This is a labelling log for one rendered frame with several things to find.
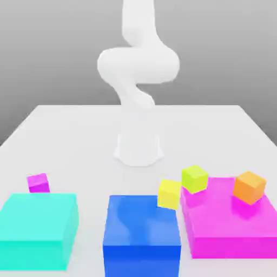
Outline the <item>small yellow cube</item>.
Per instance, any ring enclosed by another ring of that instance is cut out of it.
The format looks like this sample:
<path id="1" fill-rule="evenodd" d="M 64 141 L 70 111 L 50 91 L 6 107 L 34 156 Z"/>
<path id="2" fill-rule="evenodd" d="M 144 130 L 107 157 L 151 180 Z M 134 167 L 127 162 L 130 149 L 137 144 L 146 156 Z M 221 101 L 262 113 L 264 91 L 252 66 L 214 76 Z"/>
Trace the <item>small yellow cube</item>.
<path id="1" fill-rule="evenodd" d="M 162 179 L 157 196 L 157 206 L 177 210 L 181 194 L 181 182 Z"/>

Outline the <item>small lime green cube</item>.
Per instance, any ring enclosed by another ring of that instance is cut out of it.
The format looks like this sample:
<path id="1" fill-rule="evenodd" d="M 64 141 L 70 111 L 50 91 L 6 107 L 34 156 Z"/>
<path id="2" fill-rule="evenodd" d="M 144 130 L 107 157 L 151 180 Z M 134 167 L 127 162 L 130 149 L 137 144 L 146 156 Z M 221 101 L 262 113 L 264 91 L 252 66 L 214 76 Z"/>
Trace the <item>small lime green cube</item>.
<path id="1" fill-rule="evenodd" d="M 208 173 L 194 165 L 182 170 L 182 186 L 191 194 L 207 189 Z"/>

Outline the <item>small magenta cube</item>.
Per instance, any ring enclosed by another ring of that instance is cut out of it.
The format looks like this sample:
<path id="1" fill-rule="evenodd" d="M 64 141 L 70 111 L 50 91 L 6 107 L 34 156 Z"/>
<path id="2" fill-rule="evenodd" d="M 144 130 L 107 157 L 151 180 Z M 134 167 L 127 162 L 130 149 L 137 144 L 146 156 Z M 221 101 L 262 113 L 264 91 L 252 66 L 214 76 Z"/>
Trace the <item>small magenta cube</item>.
<path id="1" fill-rule="evenodd" d="M 30 193 L 49 193 L 49 182 L 46 173 L 27 177 Z"/>

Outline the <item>small orange cube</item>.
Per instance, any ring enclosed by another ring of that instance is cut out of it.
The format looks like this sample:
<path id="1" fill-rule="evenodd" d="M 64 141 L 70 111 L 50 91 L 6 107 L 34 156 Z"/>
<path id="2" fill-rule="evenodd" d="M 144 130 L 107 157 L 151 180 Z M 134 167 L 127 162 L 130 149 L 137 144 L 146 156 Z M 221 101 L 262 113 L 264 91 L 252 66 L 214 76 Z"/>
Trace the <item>small orange cube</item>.
<path id="1" fill-rule="evenodd" d="M 235 178 L 233 196 L 248 205 L 260 200 L 265 191 L 266 180 L 250 171 Z"/>

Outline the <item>large blue box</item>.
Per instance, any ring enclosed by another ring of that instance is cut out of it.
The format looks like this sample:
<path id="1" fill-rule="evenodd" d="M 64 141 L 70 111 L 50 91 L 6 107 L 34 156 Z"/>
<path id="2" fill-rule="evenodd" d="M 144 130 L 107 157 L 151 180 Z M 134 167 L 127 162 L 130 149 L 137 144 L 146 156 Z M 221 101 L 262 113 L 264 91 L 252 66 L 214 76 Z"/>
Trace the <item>large blue box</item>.
<path id="1" fill-rule="evenodd" d="M 102 249 L 105 277 L 179 277 L 176 212 L 156 195 L 112 195 Z"/>

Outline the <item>large magenta box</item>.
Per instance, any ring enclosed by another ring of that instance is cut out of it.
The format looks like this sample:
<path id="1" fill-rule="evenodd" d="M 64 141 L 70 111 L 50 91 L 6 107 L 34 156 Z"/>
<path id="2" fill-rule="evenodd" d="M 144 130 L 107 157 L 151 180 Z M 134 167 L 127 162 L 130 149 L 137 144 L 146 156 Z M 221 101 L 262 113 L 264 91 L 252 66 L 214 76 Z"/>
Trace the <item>large magenta box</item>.
<path id="1" fill-rule="evenodd" d="M 234 178 L 210 177 L 206 190 L 181 189 L 193 259 L 277 259 L 277 210 L 267 196 L 248 205 L 233 196 Z"/>

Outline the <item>large cyan box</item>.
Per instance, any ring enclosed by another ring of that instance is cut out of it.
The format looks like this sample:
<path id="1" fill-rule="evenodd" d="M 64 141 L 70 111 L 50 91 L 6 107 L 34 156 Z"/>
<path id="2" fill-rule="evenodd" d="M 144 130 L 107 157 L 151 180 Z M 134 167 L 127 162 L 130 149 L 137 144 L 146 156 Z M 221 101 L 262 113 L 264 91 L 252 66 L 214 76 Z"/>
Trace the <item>large cyan box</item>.
<path id="1" fill-rule="evenodd" d="M 78 223 L 76 194 L 11 194 L 0 210 L 0 271 L 66 270 Z"/>

